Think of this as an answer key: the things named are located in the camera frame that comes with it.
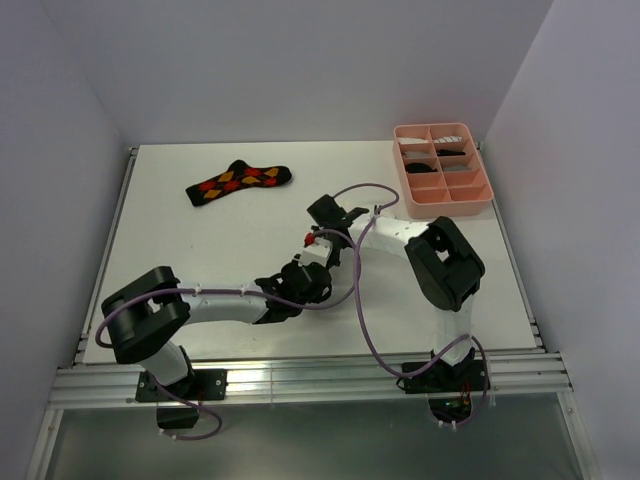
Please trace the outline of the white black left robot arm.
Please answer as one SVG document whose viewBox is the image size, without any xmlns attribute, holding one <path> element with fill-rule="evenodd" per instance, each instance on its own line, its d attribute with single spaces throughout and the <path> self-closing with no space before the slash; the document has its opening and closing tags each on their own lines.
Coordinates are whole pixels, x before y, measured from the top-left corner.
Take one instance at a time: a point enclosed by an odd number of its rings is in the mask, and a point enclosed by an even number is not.
<svg viewBox="0 0 640 480">
<path fill-rule="evenodd" d="M 172 399 L 191 394 L 196 384 L 186 350 L 172 342 L 184 326 L 234 321 L 281 323 L 303 308 L 329 299 L 332 278 L 317 262 L 292 261 L 279 273 L 245 287 L 206 289 L 181 283 L 169 266 L 152 269 L 103 301 L 96 343 L 110 348 L 119 364 L 138 364 Z"/>
</svg>

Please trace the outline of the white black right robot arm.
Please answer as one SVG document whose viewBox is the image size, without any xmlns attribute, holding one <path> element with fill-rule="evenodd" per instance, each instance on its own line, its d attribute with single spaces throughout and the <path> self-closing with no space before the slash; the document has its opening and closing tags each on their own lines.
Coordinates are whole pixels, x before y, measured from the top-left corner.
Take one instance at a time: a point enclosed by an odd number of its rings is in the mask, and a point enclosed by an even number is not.
<svg viewBox="0 0 640 480">
<path fill-rule="evenodd" d="M 457 225 L 440 216 L 431 222 L 382 216 L 379 209 L 340 207 L 324 195 L 307 208 L 318 227 L 353 241 L 354 294 L 360 296 L 361 251 L 376 250 L 409 262 L 420 290 L 436 312 L 436 342 L 429 365 L 435 383 L 452 390 L 474 362 L 471 311 L 486 269 Z"/>
</svg>

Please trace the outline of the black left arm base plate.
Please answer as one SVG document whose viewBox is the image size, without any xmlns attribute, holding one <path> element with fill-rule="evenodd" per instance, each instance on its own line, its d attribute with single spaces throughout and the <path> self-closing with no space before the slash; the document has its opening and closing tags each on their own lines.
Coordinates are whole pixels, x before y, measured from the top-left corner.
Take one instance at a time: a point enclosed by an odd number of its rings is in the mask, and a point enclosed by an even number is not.
<svg viewBox="0 0 640 480">
<path fill-rule="evenodd" d="M 189 401 L 220 401 L 225 398 L 227 371 L 225 369 L 199 369 L 189 373 L 184 379 L 164 386 L 174 396 Z M 148 372 L 142 372 L 138 379 L 135 401 L 138 403 L 169 402 L 151 379 Z"/>
</svg>

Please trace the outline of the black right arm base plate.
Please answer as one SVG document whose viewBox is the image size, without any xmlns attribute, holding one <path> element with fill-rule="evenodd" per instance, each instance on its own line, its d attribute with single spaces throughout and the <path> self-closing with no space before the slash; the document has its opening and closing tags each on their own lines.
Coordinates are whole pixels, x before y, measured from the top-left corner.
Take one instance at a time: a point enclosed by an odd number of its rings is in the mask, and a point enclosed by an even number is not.
<svg viewBox="0 0 640 480">
<path fill-rule="evenodd" d="M 484 363 L 471 352 L 455 366 L 439 360 L 418 376 L 397 379 L 396 386 L 407 394 L 466 393 L 482 392 L 485 386 L 490 386 L 490 381 Z"/>
</svg>

